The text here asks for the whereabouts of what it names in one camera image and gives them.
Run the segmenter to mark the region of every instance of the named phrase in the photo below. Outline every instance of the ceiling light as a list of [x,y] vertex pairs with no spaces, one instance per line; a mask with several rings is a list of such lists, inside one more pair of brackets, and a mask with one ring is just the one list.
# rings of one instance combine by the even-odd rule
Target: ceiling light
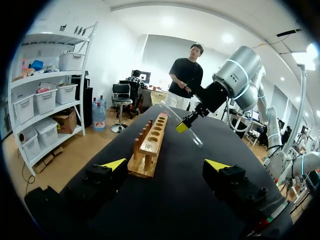
[[230,44],[234,41],[234,38],[230,34],[225,33],[222,35],[222,41],[226,44]]
[[306,52],[293,52],[293,53],[291,53],[291,55],[297,64],[304,64],[305,69],[310,70],[310,71],[316,70],[315,63],[310,58],[308,53],[306,53]]
[[311,43],[307,48],[306,48],[306,53],[309,55],[311,59],[315,59],[318,57],[318,51],[313,43]]
[[162,25],[164,25],[165,27],[172,27],[173,25],[175,25],[176,21],[173,17],[171,16],[164,16],[161,20]]

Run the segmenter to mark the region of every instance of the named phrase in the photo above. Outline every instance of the wooden test tube rack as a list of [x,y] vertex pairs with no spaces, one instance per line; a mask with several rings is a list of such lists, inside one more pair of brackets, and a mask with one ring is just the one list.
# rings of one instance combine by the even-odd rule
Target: wooden test tube rack
[[152,119],[134,140],[133,155],[128,163],[129,174],[141,178],[153,178],[168,115],[160,113],[154,124]]

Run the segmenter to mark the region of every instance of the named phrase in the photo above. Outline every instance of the white shelf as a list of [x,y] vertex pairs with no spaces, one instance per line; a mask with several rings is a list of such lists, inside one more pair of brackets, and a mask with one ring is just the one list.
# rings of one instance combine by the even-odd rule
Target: white shelf
[[40,121],[41,119],[44,119],[46,117],[49,117],[50,115],[52,114],[55,114],[57,112],[60,112],[62,110],[65,110],[67,108],[70,108],[70,107],[73,107],[75,105],[78,105],[80,104],[81,102],[78,100],[78,101],[73,101],[73,102],[69,102],[67,104],[59,104],[59,103],[55,103],[55,109],[52,110],[52,111],[49,111],[45,114],[39,114],[37,113],[37,108],[35,107],[34,108],[34,117],[29,119],[28,121],[26,121],[25,123],[23,123],[22,125],[20,125],[18,123],[18,119],[16,120],[16,123],[15,123],[15,131],[17,133],[20,133],[22,130],[26,129],[27,127],[31,126],[32,124],[35,124],[36,122]]
[[13,89],[22,84],[31,83],[33,81],[37,81],[41,79],[68,76],[68,75],[81,75],[81,74],[82,74],[82,71],[55,71],[55,72],[42,73],[38,75],[27,76],[25,78],[14,81],[11,83],[11,88]]
[[46,147],[40,140],[39,140],[39,145],[41,152],[35,156],[30,162],[29,165],[32,167],[34,166],[40,159],[42,159],[46,154],[48,154],[50,151],[55,149],[57,146],[62,144],[65,140],[71,138],[73,135],[79,133],[82,131],[82,127],[77,125],[71,134],[58,134],[58,141],[55,142],[53,145]]
[[86,36],[76,35],[73,33],[67,33],[64,31],[57,32],[29,32],[25,35],[21,45],[33,45],[33,44],[65,44],[76,45],[83,42],[89,42],[90,38]]

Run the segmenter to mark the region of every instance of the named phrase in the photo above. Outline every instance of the white pants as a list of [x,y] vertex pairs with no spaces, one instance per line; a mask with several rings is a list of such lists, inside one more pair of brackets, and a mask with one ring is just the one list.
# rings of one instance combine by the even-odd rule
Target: white pants
[[190,103],[190,98],[184,98],[182,96],[175,95],[172,92],[168,92],[164,102],[169,106],[177,109],[187,110]]

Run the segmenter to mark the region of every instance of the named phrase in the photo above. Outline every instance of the black t-shirt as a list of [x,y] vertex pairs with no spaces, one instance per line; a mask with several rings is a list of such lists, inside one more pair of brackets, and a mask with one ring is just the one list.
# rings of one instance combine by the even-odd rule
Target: black t-shirt
[[[178,58],[172,65],[169,74],[174,74],[177,79],[185,84],[189,84],[191,81],[196,81],[201,85],[204,71],[197,62],[189,61],[188,58]],[[192,96],[192,92],[189,93],[184,88],[180,88],[174,81],[171,83],[169,92],[187,99],[190,99]]]

